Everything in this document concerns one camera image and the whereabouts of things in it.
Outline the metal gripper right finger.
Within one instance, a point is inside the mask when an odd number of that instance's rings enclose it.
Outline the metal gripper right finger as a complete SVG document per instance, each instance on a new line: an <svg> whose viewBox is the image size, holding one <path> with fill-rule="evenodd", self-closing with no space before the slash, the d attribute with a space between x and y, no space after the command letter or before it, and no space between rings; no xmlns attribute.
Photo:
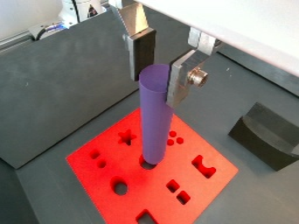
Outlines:
<svg viewBox="0 0 299 224"><path fill-rule="evenodd" d="M220 40L194 28L189 29L188 44L192 49L170 63L165 103L172 108L186 97L190 85L201 87L206 82L204 62L222 47Z"/></svg>

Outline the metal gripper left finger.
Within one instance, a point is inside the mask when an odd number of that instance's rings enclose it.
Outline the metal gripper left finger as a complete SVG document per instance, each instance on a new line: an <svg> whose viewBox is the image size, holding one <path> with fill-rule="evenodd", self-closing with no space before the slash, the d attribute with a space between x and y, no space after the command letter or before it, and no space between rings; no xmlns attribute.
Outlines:
<svg viewBox="0 0 299 224"><path fill-rule="evenodd" d="M156 30L148 26L144 6L138 2L124 5L122 0L108 0L108 3L124 27L130 79L138 81L141 70L154 63Z"/></svg>

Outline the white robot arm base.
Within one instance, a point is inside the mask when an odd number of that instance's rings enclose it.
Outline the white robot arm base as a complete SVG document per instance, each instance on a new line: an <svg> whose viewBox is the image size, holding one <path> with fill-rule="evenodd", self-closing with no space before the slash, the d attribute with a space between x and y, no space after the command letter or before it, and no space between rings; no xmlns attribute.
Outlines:
<svg viewBox="0 0 299 224"><path fill-rule="evenodd" d="M58 16L29 29L32 38L40 40L53 33L69 29L77 23L100 15L106 11L100 0L60 0L61 10Z"/></svg>

